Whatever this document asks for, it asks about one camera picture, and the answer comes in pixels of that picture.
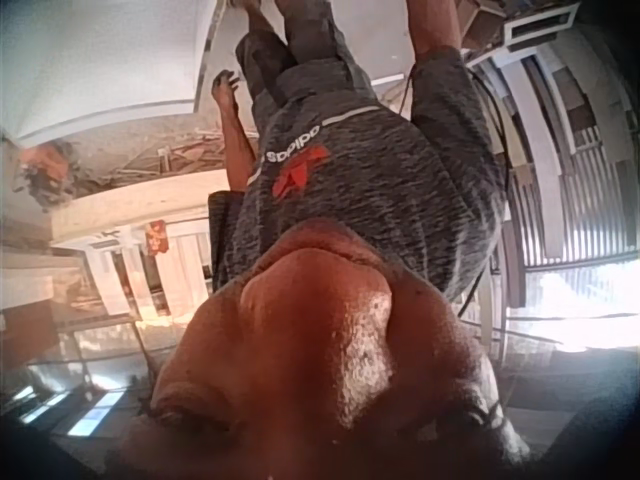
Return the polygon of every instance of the shirt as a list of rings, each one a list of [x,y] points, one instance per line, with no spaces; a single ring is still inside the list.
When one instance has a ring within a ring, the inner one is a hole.
[[[260,152],[247,192],[209,199],[216,288],[317,217],[350,227],[449,300],[473,281],[497,241],[504,170],[457,50],[423,58],[412,83],[411,121],[358,95],[337,59],[287,70],[256,99]]]

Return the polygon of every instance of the man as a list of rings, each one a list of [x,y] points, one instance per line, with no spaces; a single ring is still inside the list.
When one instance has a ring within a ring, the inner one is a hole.
[[[452,311],[502,219],[453,0],[407,0],[411,122],[383,107],[326,0],[259,5],[213,89],[231,192],[210,199],[215,295],[197,311],[112,471],[151,478],[494,477],[527,448]]]

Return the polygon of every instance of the lip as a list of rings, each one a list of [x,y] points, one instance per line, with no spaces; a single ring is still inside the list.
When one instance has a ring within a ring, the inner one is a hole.
[[[325,250],[353,263],[375,268],[385,277],[391,272],[373,247],[353,230],[333,220],[306,220],[282,235],[254,265],[249,279],[266,271],[287,255],[303,249]]]

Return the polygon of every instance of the gray shorts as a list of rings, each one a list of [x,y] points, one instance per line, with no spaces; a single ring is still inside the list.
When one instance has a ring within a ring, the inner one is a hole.
[[[369,76],[355,62],[335,24],[328,0],[292,1],[284,20],[288,45],[273,32],[252,31],[236,49],[253,100],[265,89],[270,91],[285,70],[327,58],[338,58],[345,64],[355,91],[376,98]]]

